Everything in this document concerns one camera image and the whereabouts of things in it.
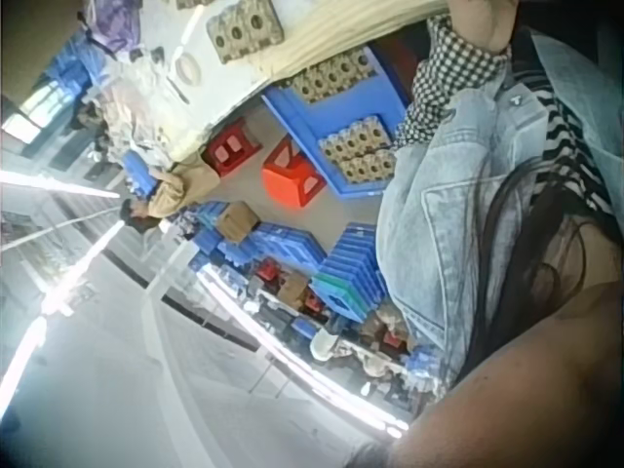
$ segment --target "red plastic stool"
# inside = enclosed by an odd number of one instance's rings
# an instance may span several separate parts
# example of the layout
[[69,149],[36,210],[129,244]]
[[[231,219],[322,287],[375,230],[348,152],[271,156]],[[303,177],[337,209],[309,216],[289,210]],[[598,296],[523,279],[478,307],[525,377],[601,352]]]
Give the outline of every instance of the red plastic stool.
[[255,155],[262,145],[246,131],[245,120],[238,119],[215,136],[202,154],[206,161],[221,176],[227,176],[245,161]]
[[323,187],[325,180],[286,136],[262,165],[264,188],[273,200],[289,208],[303,208]]

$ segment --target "cardboard box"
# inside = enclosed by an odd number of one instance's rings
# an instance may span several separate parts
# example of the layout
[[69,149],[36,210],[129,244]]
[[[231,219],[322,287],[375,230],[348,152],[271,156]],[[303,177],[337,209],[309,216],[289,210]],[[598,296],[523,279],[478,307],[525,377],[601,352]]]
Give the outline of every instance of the cardboard box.
[[303,305],[305,299],[304,293],[309,282],[310,279],[307,276],[294,271],[289,275],[286,283],[280,288],[280,291],[277,293],[277,298],[289,307],[298,310],[298,308]]
[[240,244],[260,222],[260,218],[245,202],[230,203],[214,226],[221,235],[234,244]]

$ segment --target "denim jacket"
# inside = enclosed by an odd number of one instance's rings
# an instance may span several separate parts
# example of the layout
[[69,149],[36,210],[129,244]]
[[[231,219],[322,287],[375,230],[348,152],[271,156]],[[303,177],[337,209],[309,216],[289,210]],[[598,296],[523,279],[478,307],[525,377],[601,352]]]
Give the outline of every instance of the denim jacket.
[[[568,46],[542,35],[532,38],[557,97],[583,124],[624,231],[621,90]],[[475,203],[486,214],[507,175],[543,153],[547,124],[544,106],[508,70],[480,89],[456,94],[428,144],[396,153],[395,178],[379,215],[378,261],[412,333],[424,334],[443,351],[451,376],[465,360],[476,306],[478,261],[471,239]],[[474,197],[477,180],[479,201]],[[527,213],[532,184],[524,182],[501,215],[488,313]]]

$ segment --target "tiled floor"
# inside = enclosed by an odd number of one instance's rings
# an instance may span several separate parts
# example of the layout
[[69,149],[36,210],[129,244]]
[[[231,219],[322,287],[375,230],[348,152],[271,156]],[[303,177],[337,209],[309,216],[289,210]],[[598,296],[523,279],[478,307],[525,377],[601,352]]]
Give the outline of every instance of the tiled floor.
[[247,202],[263,221],[310,231],[326,251],[332,249],[348,222],[376,224],[380,197],[344,202],[326,187],[301,210],[287,209],[273,202],[262,185],[260,169],[286,130],[263,104],[251,110],[246,119],[251,132],[264,147],[250,161],[225,177],[211,193],[211,200]]

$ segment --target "egg tray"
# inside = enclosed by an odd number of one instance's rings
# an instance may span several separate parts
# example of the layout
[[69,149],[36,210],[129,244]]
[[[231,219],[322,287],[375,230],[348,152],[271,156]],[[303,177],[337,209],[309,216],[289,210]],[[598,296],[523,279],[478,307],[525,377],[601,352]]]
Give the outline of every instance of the egg tray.
[[353,49],[298,73],[292,78],[291,88],[301,99],[313,104],[342,93],[375,74],[364,49]]
[[270,0],[242,0],[206,23],[221,63],[284,42],[284,29]]
[[195,8],[199,5],[210,5],[214,0],[176,0],[175,5],[179,10]]
[[391,151],[379,149],[337,165],[349,183],[389,180],[394,176],[395,158]]
[[337,134],[319,140],[325,157],[337,165],[390,144],[390,136],[376,115],[358,120]]

